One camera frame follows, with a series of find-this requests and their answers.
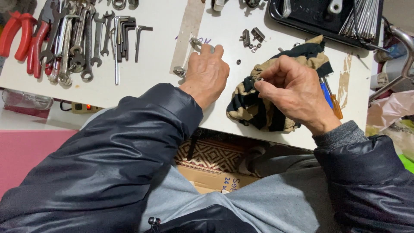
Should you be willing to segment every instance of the pliers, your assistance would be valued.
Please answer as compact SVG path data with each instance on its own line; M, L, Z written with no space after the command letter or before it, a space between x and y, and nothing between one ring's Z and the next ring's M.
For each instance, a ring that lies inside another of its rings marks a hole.
M30 48L27 54L27 73L33 74L35 78L40 78L41 64L39 61L40 49L43 41L48 34L51 24L53 23L52 2L54 0L46 0L46 3L40 12L37 20L36 31L33 33Z
M36 23L36 19L29 13L20 14L18 11L10 13L10 16L11 18L6 23L0 36L0 56L8 57L10 55L13 39L18 30L22 28L22 38L14 58L18 61L24 61L30 47L33 25Z

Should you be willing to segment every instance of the jacket sleeve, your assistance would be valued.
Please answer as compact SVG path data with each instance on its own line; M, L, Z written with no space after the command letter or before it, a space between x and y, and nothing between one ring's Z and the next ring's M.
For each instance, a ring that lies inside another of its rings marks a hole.
M135 232L152 177L202 117L171 84L121 99L5 193L0 232Z
M314 137L315 157L345 231L414 232L414 174L404 168L392 140L366 138L353 121L328 134Z

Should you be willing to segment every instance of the striped cloth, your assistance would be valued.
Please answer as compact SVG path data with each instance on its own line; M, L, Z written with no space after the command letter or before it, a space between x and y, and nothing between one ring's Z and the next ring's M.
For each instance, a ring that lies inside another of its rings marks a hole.
M260 77L260 73L270 67L281 55L292 57L300 64L315 69L319 77L328 75L333 70L328 57L323 53L324 48L325 42L320 35L273 56L261 65L256 65L250 76L237 85L226 110L227 117L238 120L244 125L252 124L262 131L291 132L300 127L299 123L285 117L271 101L259 98L254 82Z

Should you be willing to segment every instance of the orange-handled screwdriver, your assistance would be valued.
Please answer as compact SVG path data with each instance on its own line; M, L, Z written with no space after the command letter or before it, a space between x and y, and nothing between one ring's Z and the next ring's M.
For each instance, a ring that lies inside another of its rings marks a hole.
M340 120L344 118L342 115L341 107L339 106L338 101L336 100L336 95L333 95L331 89L329 88L328 81L326 80L326 76L323 76L323 82L326 84L326 88L328 89L329 95L331 96L332 105L334 106L332 110L334 110L335 116Z

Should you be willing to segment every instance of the dark blue jacket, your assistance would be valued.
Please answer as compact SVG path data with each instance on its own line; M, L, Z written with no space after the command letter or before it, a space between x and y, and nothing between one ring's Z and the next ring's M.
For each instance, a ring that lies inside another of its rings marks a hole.
M202 118L194 99L170 84L123 98L5 193L0 232L136 232L148 224L140 219L152 177ZM372 137L315 156L345 231L414 232L414 175L390 138ZM213 205L163 223L160 232L256 231Z

